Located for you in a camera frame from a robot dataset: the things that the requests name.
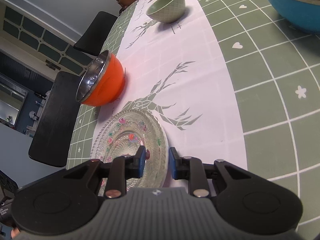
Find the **white wall trim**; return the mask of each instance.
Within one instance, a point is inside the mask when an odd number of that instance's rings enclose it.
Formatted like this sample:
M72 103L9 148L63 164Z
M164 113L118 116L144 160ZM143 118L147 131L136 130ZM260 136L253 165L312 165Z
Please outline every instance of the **white wall trim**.
M3 37L0 37L0 51L25 67L54 82L58 71L47 67L44 62Z
M1 0L6 5L19 11L21 14L30 17L39 25L74 45L82 36L81 33L71 28L50 13L29 2L28 0Z

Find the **mirror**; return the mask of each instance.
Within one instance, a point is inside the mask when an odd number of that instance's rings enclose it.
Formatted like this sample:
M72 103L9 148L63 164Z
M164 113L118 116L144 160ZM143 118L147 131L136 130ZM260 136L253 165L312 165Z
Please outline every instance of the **mirror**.
M22 109L27 91L0 75L0 119L14 125Z

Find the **decorative glass plate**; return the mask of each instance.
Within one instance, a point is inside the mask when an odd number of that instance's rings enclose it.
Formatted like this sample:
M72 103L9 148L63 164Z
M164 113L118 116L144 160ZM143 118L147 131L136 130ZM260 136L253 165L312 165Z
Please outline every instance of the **decorative glass plate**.
M132 187L161 187L168 169L168 140L157 119L149 112L128 110L114 115L102 128L91 151L91 159L104 163L119 156L135 155L139 146L146 147L146 164L140 179L128 179ZM99 195L103 195L103 179Z

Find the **orange bowl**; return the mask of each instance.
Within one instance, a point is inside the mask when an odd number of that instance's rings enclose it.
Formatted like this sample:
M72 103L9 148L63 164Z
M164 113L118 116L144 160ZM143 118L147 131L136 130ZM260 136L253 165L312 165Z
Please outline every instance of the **orange bowl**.
M102 106L115 101L124 88L120 61L108 50L89 66L79 84L76 101L88 106Z

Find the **screw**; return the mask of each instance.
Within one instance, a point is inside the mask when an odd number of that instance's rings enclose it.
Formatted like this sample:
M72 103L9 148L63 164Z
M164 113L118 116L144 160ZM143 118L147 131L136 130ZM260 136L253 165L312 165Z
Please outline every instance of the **screw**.
M196 197L206 197L207 195L209 195L209 191L207 191L206 189L200 188L200 189L196 189L193 192L193 195L195 195Z
M121 196L121 192L116 189L110 189L110 190L106 191L106 196L108 198L117 198L117 197Z

